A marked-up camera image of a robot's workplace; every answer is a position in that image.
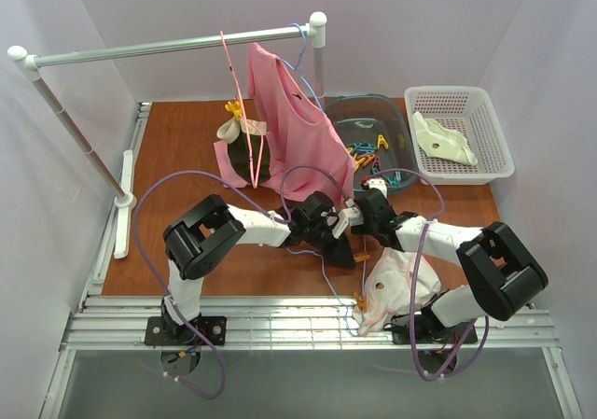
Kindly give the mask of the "blue wire hanger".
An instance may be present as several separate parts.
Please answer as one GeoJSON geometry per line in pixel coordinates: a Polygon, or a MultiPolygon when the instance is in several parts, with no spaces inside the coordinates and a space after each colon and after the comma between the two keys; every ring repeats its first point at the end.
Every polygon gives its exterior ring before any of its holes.
{"type": "Polygon", "coordinates": [[[287,296],[331,296],[340,307],[344,328],[351,337],[358,336],[358,324],[352,317],[356,304],[354,292],[363,295],[369,270],[368,260],[359,261],[356,268],[346,270],[323,262],[321,252],[314,248],[285,246],[279,249],[280,277],[274,291],[287,296]]]}

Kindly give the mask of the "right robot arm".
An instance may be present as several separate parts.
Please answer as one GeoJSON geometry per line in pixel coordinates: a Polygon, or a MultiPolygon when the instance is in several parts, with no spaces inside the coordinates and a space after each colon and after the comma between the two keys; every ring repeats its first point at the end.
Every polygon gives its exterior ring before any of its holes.
{"type": "Polygon", "coordinates": [[[355,306],[358,333],[381,330],[391,316],[423,312],[432,330],[479,317],[507,321],[548,286],[548,276],[505,223],[453,226],[397,214],[379,189],[340,211],[334,232],[350,228],[383,247],[355,306]]]}

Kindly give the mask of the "pink garment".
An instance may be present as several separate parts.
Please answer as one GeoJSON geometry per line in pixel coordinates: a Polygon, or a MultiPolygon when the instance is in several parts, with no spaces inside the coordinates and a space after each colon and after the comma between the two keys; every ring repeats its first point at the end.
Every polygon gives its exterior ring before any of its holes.
{"type": "Polygon", "coordinates": [[[289,201],[316,191],[335,204],[354,196],[354,160],[329,118],[303,93],[276,55],[253,43],[247,55],[248,97],[267,124],[270,175],[264,183],[289,201]]]}

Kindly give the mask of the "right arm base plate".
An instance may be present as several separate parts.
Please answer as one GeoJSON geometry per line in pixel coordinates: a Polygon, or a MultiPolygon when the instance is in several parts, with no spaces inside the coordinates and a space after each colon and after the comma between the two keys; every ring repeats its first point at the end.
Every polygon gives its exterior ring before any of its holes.
{"type": "MultiPolygon", "coordinates": [[[[416,314],[414,337],[417,344],[456,344],[464,337],[467,325],[467,322],[463,322],[451,328],[436,326],[416,314]]],[[[393,344],[410,343],[410,318],[407,315],[392,316],[382,330],[391,334],[393,344]]]]}

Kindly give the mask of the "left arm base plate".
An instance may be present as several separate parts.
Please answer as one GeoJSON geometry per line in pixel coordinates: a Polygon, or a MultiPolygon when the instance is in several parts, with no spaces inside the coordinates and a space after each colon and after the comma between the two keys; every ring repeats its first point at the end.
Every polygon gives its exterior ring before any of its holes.
{"type": "MultiPolygon", "coordinates": [[[[198,316],[190,324],[214,345],[223,345],[226,340],[227,321],[225,316],[198,316]]],[[[175,346],[193,345],[200,338],[186,325],[178,325],[161,316],[149,317],[146,323],[144,345],[175,346]]]]}

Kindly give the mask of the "white pink-trimmed underwear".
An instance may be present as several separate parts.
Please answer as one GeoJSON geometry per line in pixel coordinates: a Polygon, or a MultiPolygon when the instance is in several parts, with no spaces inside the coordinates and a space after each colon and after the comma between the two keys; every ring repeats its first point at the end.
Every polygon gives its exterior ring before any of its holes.
{"type": "MultiPolygon", "coordinates": [[[[382,256],[366,279],[367,311],[362,314],[353,308],[352,316],[358,324],[358,335],[381,331],[394,315],[410,312],[410,288],[414,275],[416,254],[385,248],[382,256]]],[[[439,277],[425,257],[421,257],[415,293],[418,311],[439,294],[439,277]]]]}

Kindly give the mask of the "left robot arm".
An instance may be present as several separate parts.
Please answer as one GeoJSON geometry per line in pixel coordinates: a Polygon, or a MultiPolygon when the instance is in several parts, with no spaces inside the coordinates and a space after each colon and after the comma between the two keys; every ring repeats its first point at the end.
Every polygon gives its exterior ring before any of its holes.
{"type": "Polygon", "coordinates": [[[333,202],[320,191],[288,211],[264,214],[227,204],[218,195],[206,197],[163,233],[169,266],[168,294],[161,304],[163,328],[177,340],[186,322],[196,323],[204,277],[237,244],[280,248],[306,243],[325,263],[354,269],[348,238],[332,233],[336,222],[333,202]]]}

